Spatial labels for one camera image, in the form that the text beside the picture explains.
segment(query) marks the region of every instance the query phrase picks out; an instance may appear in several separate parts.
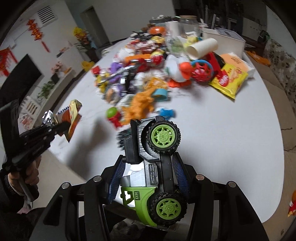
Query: sleeve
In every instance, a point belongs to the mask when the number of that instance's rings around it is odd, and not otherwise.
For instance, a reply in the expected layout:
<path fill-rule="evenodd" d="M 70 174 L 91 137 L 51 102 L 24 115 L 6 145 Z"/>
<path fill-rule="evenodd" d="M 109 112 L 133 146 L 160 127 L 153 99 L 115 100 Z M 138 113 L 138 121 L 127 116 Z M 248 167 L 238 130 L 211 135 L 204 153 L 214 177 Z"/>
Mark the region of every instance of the sleeve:
<path fill-rule="evenodd" d="M 8 176 L 0 170 L 0 210 L 18 212 L 24 206 L 24 197 L 18 195 L 10 186 Z"/>

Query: finger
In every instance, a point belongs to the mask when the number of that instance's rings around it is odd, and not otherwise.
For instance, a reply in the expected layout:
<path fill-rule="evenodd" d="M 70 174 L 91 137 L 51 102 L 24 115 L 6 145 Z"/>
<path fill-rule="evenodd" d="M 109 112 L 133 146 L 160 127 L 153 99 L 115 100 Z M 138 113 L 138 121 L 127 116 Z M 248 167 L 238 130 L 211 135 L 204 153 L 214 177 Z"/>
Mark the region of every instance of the finger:
<path fill-rule="evenodd" d="M 37 158 L 35 159 L 35 161 L 36 161 L 36 168 L 38 168 L 39 165 L 40 165 L 41 156 L 37 157 Z"/>
<path fill-rule="evenodd" d="M 11 180 L 19 180 L 20 173 L 19 172 L 11 172 L 8 174 Z"/>
<path fill-rule="evenodd" d="M 39 171 L 38 169 L 34 169 L 34 171 L 32 172 L 32 174 L 30 176 L 28 176 L 25 180 L 26 184 L 31 184 L 39 175 Z"/>
<path fill-rule="evenodd" d="M 36 179 L 32 181 L 30 185 L 36 185 L 37 183 L 39 183 L 39 177 L 36 177 Z"/>
<path fill-rule="evenodd" d="M 30 175 L 32 174 L 32 172 L 33 172 L 35 169 L 36 169 L 36 161 L 33 161 L 33 162 L 31 163 L 31 165 L 29 165 L 29 166 L 27 167 L 27 170 L 26 170 L 26 174 L 27 174 L 27 176 L 30 176 Z"/>

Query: metal bolt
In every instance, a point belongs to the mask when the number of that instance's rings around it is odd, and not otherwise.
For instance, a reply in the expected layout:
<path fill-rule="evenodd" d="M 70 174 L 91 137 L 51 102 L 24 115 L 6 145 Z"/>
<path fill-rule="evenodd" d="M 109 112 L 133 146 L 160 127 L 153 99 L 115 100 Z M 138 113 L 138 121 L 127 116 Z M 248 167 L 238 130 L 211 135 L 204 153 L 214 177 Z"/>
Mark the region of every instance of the metal bolt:
<path fill-rule="evenodd" d="M 69 183 L 63 183 L 62 184 L 62 189 L 67 189 L 70 186 Z"/>
<path fill-rule="evenodd" d="M 101 176 L 95 176 L 94 177 L 94 182 L 100 182 L 102 180 L 102 177 Z"/>
<path fill-rule="evenodd" d="M 205 179 L 205 177 L 204 177 L 203 175 L 201 175 L 201 174 L 197 174 L 197 175 L 195 176 L 195 178 L 196 178 L 197 180 L 199 180 L 199 181 L 202 181 L 202 180 Z"/>
<path fill-rule="evenodd" d="M 231 187 L 231 188 L 235 188 L 237 186 L 237 184 L 235 182 L 229 182 L 228 185 Z"/>

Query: black tv screen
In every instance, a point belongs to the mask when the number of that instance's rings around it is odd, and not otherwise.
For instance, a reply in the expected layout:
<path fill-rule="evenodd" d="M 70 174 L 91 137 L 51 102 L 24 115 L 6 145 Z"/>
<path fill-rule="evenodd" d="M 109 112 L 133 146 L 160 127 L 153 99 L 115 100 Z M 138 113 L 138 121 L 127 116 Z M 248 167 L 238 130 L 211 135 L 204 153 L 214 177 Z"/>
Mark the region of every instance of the black tv screen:
<path fill-rule="evenodd" d="M 18 99 L 19 105 L 26 97 L 28 91 L 41 76 L 41 72 L 26 55 L 14 67 L 0 89 L 0 107 Z"/>

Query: white plastic bin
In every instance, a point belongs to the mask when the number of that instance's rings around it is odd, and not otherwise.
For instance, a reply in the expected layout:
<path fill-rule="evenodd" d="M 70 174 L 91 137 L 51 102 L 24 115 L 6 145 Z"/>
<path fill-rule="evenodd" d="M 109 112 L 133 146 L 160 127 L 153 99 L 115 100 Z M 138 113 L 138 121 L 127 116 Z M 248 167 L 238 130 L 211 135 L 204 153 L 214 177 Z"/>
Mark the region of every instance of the white plastic bin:
<path fill-rule="evenodd" d="M 242 58 L 246 41 L 236 32 L 228 29 L 221 30 L 220 28 L 220 31 L 223 31 L 226 35 L 228 35 L 226 36 L 220 34 L 215 29 L 203 28 L 202 31 L 204 39 L 213 38 L 217 40 L 219 47 L 215 53 L 219 55 L 224 53 L 235 53 L 237 56 Z"/>

